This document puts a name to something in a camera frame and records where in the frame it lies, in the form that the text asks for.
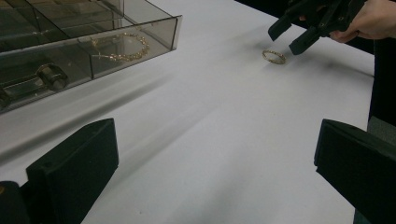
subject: white table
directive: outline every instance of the white table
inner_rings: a ring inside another ring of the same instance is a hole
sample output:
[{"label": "white table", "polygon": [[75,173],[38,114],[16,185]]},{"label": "white table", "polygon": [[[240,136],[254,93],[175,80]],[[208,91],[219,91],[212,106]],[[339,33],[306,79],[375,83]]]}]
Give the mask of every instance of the white table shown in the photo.
[{"label": "white table", "polygon": [[0,180],[114,118],[120,167],[84,223],[352,223],[313,160],[322,119],[365,129],[373,55],[326,38],[293,56],[302,29],[273,42],[276,18],[231,0],[152,3],[183,15],[177,50],[0,115]]}]

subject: gold ring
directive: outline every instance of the gold ring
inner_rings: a ring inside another ring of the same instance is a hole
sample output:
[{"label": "gold ring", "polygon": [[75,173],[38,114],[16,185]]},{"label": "gold ring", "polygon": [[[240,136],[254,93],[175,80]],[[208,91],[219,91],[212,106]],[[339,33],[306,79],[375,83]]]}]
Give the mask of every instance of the gold ring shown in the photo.
[{"label": "gold ring", "polygon": [[[271,58],[268,57],[266,54],[274,54],[275,56],[277,56],[276,58]],[[286,57],[285,55],[278,53],[276,51],[273,50],[269,50],[269,49],[265,49],[262,51],[262,57],[267,60],[270,63],[276,63],[276,64],[284,64],[286,63]]]}]

